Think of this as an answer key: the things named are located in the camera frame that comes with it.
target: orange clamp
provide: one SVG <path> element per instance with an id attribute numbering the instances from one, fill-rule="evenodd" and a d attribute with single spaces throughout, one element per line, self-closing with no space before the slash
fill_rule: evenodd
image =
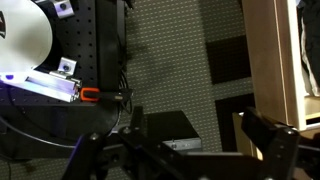
<path id="1" fill-rule="evenodd" d="M 80 92 L 80 98 L 82 101 L 90 101 L 90 102 L 97 102 L 99 98 L 88 98 L 84 95 L 85 92 L 100 92 L 98 88 L 82 88 Z"/>

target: metal bracket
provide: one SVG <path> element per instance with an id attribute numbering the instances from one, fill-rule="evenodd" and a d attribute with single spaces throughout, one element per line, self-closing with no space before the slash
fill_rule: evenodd
<path id="1" fill-rule="evenodd" d="M 70 0 L 51 0 L 56 9 L 59 19 L 64 19 L 74 15 Z"/>
<path id="2" fill-rule="evenodd" d="M 51 71 L 49 74 L 60 78 L 67 79 L 73 76 L 76 70 L 77 62 L 65 57 L 62 57 L 57 71 Z"/>

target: wooden cabinet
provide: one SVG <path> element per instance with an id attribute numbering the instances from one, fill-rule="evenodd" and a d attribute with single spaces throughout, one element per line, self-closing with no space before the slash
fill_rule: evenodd
<path id="1" fill-rule="evenodd" d="M 320 127 L 320 98 L 306 97 L 296 1 L 242 0 L 256 108 L 298 130 Z"/>

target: screw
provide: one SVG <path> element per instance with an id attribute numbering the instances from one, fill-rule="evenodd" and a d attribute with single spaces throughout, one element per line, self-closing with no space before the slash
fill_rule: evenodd
<path id="1" fill-rule="evenodd" d="M 93 140 L 93 141 L 95 141 L 95 140 L 98 139 L 98 138 L 99 138 L 99 134 L 97 134 L 97 133 L 93 133 L 93 134 L 90 136 L 90 139 Z"/>
<path id="2" fill-rule="evenodd" d="M 130 130 L 128 127 L 126 127 L 126 128 L 123 130 L 123 133 L 129 134 L 129 133 L 131 133 L 131 130 Z"/>
<path id="3" fill-rule="evenodd" d="M 172 149 L 177 149 L 177 144 L 176 144 L 176 143 L 173 143 L 173 144 L 171 145 L 171 148 L 172 148 Z"/>
<path id="4" fill-rule="evenodd" d="M 67 9 L 67 5 L 64 4 L 64 3 L 62 3 L 62 4 L 60 4 L 60 8 L 61 8 L 62 10 L 66 10 L 66 9 Z"/>
<path id="5" fill-rule="evenodd" d="M 70 66 L 68 66 L 68 65 L 63 65 L 63 70 L 64 70 L 65 72 L 70 71 Z"/>
<path id="6" fill-rule="evenodd" d="M 295 133 L 295 132 L 294 132 L 292 129 L 290 129 L 290 128 L 286 128 L 286 129 L 284 129 L 284 131 L 285 131 L 286 133 L 290 134 L 290 135 L 292 135 L 292 134 Z"/>
<path id="7" fill-rule="evenodd" d="M 201 176 L 199 180 L 210 180 L 207 176 Z"/>

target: white disc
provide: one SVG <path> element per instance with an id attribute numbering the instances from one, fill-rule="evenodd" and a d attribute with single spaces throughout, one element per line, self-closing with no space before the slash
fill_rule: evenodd
<path id="1" fill-rule="evenodd" d="M 5 31 L 0 27 L 3 80 L 6 75 L 28 73 L 47 58 L 52 46 L 52 30 L 44 12 L 30 0 L 0 0 L 0 18 L 5 26 Z"/>

